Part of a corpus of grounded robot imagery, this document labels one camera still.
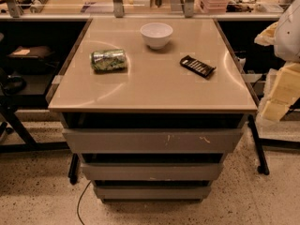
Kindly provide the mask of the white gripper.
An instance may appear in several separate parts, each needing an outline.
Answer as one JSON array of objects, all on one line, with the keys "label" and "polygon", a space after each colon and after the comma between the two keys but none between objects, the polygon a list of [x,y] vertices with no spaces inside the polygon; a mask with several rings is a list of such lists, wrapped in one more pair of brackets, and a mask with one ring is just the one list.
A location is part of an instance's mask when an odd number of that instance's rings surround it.
[{"label": "white gripper", "polygon": [[[275,33],[278,22],[273,22],[254,38],[261,46],[275,44]],[[277,72],[275,83],[271,89],[270,100],[264,100],[261,105],[262,118],[278,122],[300,98],[300,64],[286,62]]]}]

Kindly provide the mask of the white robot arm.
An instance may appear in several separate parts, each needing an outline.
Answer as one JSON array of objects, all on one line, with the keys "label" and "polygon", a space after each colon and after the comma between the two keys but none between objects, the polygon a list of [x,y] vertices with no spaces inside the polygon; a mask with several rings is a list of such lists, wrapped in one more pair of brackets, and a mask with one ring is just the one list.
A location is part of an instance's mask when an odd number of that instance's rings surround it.
[{"label": "white robot arm", "polygon": [[262,109],[264,119],[279,121],[300,98],[300,0],[293,0],[279,20],[265,28],[254,42],[273,45],[275,56],[285,61]]}]

